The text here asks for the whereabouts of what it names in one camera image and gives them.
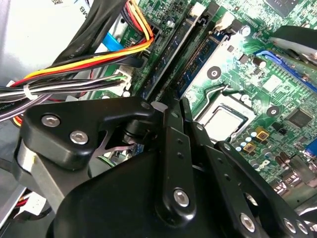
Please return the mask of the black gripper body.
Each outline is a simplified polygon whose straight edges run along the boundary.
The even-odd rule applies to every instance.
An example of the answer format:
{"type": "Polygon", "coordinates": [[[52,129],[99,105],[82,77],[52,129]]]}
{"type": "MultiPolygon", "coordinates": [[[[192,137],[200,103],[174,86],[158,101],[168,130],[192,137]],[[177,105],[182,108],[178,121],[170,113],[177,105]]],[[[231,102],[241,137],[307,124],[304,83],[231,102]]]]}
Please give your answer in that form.
{"type": "Polygon", "coordinates": [[[144,153],[81,184],[61,203],[54,238],[225,238],[215,186],[189,152],[144,153]]]}

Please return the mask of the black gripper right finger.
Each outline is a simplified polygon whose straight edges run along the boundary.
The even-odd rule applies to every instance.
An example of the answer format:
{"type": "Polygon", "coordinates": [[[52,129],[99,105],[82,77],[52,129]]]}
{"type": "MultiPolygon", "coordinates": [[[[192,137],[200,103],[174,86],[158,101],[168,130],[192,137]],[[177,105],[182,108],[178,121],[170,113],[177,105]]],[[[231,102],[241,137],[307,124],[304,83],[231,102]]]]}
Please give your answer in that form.
{"type": "Polygon", "coordinates": [[[226,142],[213,145],[180,102],[193,152],[215,186],[215,221],[226,238],[308,238],[310,229],[251,165],[226,142]]]}

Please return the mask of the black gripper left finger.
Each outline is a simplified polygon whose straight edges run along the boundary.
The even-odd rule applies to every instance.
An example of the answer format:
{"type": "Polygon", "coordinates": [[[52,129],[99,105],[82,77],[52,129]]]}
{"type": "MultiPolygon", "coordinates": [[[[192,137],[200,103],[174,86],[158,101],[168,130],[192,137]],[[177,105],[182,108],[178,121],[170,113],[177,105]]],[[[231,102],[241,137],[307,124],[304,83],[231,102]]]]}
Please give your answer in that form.
{"type": "Polygon", "coordinates": [[[16,158],[57,213],[81,184],[152,152],[190,152],[181,105],[138,97],[37,105],[24,115],[16,158]]]}

